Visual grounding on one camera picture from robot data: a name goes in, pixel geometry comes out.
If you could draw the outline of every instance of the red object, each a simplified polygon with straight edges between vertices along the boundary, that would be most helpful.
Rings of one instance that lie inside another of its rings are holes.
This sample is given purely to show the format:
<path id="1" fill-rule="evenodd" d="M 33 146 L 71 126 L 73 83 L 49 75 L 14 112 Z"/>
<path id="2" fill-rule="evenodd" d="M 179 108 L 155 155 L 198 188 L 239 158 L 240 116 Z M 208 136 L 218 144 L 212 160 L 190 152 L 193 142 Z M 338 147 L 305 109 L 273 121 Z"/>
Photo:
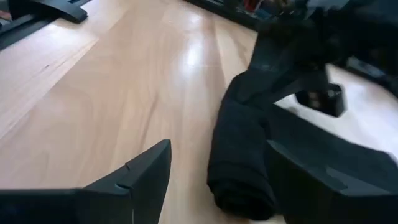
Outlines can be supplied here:
<path id="1" fill-rule="evenodd" d="M 259 0 L 244 0 L 244 8 L 249 12 L 254 12 Z"/>

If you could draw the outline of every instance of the black equipment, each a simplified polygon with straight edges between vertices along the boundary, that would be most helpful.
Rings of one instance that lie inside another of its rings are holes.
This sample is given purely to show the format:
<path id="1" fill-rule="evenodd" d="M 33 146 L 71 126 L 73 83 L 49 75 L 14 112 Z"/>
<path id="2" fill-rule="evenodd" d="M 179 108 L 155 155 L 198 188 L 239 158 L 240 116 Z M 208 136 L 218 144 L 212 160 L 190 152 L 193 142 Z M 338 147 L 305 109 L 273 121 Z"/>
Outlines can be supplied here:
<path id="1" fill-rule="evenodd" d="M 8 0 L 12 21 L 0 26 L 0 50 L 62 17 L 81 23 L 88 14 L 80 6 L 89 0 Z"/>
<path id="2" fill-rule="evenodd" d="M 244 12 L 238 0 L 187 0 L 253 30 L 277 19 L 310 19 L 328 46 L 328 63 L 383 86 L 398 98 L 398 10 L 389 0 L 264 0 L 269 19 Z M 289 2 L 281 7 L 278 2 Z"/>
<path id="3" fill-rule="evenodd" d="M 251 63 L 229 85 L 213 132 L 208 185 L 225 212 L 254 220 L 281 213 L 288 224 L 398 222 L 398 155 L 342 140 L 273 104 L 295 94 L 322 113 L 344 112 L 343 89 L 325 71 L 346 60 L 336 55 L 348 42 L 328 32 L 329 19 L 344 10 L 259 28 Z M 347 55 L 367 55 L 355 50 Z"/>
<path id="4" fill-rule="evenodd" d="M 82 189 L 0 190 L 3 224 L 158 223 L 170 175 L 163 140 Z"/>

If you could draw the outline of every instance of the rolled black cloth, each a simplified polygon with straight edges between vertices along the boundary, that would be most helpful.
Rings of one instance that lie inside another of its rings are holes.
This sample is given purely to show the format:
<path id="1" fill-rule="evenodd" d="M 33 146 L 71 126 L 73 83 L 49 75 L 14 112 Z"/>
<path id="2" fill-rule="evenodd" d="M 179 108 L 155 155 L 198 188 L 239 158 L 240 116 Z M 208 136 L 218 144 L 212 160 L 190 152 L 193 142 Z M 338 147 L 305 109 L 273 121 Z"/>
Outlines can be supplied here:
<path id="1" fill-rule="evenodd" d="M 256 81 L 251 75 L 236 76 L 221 102 L 207 183 L 223 211 L 252 220 L 267 220 L 276 208 L 263 159 L 267 146 L 265 114 L 238 100 L 244 95 L 243 87 Z"/>

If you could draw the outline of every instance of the black fabric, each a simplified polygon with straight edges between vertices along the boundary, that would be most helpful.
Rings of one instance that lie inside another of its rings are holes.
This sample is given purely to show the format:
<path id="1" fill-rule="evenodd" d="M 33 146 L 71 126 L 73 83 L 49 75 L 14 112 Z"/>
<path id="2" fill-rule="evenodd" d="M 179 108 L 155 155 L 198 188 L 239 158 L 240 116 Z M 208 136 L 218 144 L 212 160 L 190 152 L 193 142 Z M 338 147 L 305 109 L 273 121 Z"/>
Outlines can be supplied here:
<path id="1" fill-rule="evenodd" d="M 265 117 L 261 110 L 237 100 L 241 84 L 252 78 L 248 73 L 236 76 L 223 98 L 213 133 L 208 185 L 225 212 L 266 220 L 276 207 L 263 161 Z"/>

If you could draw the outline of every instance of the wooden floor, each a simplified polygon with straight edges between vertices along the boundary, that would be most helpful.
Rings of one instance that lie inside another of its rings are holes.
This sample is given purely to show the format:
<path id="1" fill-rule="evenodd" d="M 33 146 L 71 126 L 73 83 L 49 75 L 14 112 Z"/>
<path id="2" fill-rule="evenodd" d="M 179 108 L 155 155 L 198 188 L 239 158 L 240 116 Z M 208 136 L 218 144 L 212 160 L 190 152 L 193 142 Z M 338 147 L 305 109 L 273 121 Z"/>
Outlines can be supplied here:
<path id="1" fill-rule="evenodd" d="M 256 33 L 180 0 L 92 0 L 0 52 L 0 188 L 83 187 L 161 139 L 172 173 L 160 223 L 249 223 L 220 212 L 206 186 L 220 99 Z M 398 102 L 330 68 L 349 110 L 333 119 L 279 105 L 358 144 L 398 153 Z M 283 223 L 281 217 L 262 223 Z"/>

